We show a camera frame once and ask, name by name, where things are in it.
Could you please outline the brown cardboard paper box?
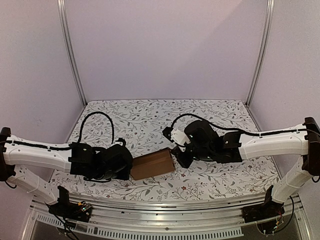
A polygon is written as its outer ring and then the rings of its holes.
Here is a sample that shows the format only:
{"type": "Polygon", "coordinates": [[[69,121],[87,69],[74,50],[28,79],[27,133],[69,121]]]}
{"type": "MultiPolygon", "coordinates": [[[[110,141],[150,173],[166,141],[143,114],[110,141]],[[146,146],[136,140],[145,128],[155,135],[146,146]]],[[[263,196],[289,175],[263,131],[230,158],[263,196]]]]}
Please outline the brown cardboard paper box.
{"type": "Polygon", "coordinates": [[[176,170],[169,148],[148,153],[133,159],[130,174],[134,180],[156,177],[176,170]]]}

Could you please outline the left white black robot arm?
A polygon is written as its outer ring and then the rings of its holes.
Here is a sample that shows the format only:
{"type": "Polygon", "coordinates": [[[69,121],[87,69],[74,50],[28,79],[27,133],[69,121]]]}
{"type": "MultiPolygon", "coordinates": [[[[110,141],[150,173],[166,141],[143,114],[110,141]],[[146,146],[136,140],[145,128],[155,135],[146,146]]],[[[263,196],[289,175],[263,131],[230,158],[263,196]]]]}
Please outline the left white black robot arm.
{"type": "Polygon", "coordinates": [[[82,176],[85,181],[107,182],[128,180],[133,157],[124,144],[109,148],[72,142],[51,144],[29,141],[11,133],[9,127],[0,131],[0,179],[17,185],[40,201],[54,205],[63,216],[74,213],[68,191],[50,184],[28,169],[29,166],[58,170],[82,176]]]}

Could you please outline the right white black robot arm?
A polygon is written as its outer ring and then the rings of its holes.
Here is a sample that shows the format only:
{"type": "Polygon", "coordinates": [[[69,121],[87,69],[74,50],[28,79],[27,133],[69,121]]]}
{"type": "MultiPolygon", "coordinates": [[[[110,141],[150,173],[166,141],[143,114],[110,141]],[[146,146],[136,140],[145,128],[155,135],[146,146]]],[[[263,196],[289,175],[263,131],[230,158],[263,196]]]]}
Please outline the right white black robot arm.
{"type": "Polygon", "coordinates": [[[320,175],[320,128],[312,117],[306,117],[302,124],[274,131],[248,132],[226,127],[226,134],[218,135],[214,130],[217,127],[198,117],[183,131],[171,125],[163,135],[176,145],[173,154],[183,168],[193,161],[227,164],[262,156],[298,156],[285,177],[267,191],[258,208],[262,218],[269,218],[291,194],[320,175]]]}

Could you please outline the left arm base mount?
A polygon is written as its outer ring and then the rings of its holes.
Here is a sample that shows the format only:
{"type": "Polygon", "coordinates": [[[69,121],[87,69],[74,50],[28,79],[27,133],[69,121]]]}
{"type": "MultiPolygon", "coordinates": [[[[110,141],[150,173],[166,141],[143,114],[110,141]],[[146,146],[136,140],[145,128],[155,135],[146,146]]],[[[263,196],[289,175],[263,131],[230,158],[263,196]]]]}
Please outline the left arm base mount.
{"type": "Polygon", "coordinates": [[[68,198],[59,197],[57,203],[48,205],[48,209],[49,213],[58,217],[88,223],[92,215],[93,206],[85,201],[73,203],[68,198]]]}

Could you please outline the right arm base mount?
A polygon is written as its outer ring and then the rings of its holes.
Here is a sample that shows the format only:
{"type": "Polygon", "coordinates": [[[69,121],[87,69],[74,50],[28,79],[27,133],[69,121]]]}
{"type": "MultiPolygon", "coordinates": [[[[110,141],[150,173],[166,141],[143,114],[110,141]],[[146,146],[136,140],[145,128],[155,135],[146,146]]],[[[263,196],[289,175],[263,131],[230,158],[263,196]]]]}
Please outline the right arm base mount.
{"type": "Polygon", "coordinates": [[[284,204],[273,201],[245,206],[241,209],[241,216],[245,223],[256,222],[280,216],[285,213],[284,204]]]}

